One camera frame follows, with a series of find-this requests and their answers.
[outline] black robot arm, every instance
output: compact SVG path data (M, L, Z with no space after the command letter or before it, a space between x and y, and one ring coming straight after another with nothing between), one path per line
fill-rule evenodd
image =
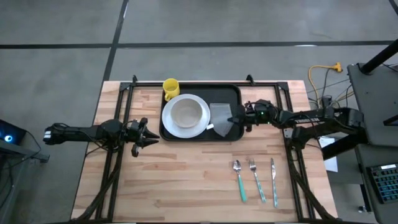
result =
M147 118L122 124L117 119L110 119L102 124L88 128L70 127L63 123L54 123L45 129L43 141L48 145L61 144L65 141L101 142L108 149L117 151L119 143L134 142L132 155L138 156L139 148L158 142L159 136L147 129Z
M279 129L292 128L289 133L289 146L292 149L303 149L311 138L326 134L343 132L356 134L363 130L363 114L351 108L333 108L331 106L300 112L290 112L276 108L270 101L258 100L241 105L235 117L228 121L245 126L250 132L252 126L271 124ZM311 127L297 126L297 124L311 123Z

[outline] wooden table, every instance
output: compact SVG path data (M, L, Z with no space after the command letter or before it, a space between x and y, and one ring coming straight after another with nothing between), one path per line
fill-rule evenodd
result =
M294 111L309 110L303 81L288 81ZM105 82L99 99L95 124L112 119L120 82ZM242 87L242 102L260 98L276 105L271 87ZM149 119L148 128L159 134L162 89L134 88L130 119ZM124 103L121 110L123 117ZM287 167L281 130L271 125L254 126L235 142L167 142L143 149L138 158L131 156L132 144L124 148L114 222L294 222L292 186ZM96 148L90 144L88 150ZM316 147L303 150L310 188L320 203L337 217L335 203L323 163ZM98 193L106 152L90 154L83 165L80 184L72 212L78 217ZM267 198L261 203L248 160L254 158L257 174ZM271 158L276 165L278 209L272 200ZM240 160L241 175L248 196L242 203L232 161ZM104 217L108 210L105 200ZM307 208L300 198L304 214Z

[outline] white plate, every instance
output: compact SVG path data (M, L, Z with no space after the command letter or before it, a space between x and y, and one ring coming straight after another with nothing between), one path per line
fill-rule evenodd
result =
M171 117L171 110L173 105L182 99L192 99L198 102L202 108L202 117L199 122L191 128L181 128L177 126ZM178 138L193 138L201 134L209 125L210 122L210 109L207 103L200 98L192 94L182 94L172 98L163 108L162 122L164 128L172 135Z

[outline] butter knife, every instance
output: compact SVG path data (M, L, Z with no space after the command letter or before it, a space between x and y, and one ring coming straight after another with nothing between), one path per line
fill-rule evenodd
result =
M276 170L275 170L275 164L274 164L274 159L271 158L271 171L272 171L272 189L274 191L274 207L278 207L278 196L276 194L276 186L275 186L275 176L276 176Z

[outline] gray floor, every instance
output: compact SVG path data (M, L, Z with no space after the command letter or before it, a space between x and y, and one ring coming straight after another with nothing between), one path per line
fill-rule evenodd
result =
M122 0L0 0L0 44L111 43ZM388 0L130 0L120 42L394 40ZM307 80L311 65L366 62L385 46L118 49L110 80ZM109 49L0 50L0 119L41 139L54 122L91 124ZM390 59L396 63L398 57ZM325 69L313 79L323 85ZM330 72L328 83L346 79ZM326 90L336 97L348 82ZM356 107L354 98L349 105ZM69 218L86 144L46 146L47 164L30 164L15 223ZM357 222L357 186L332 182L339 217Z

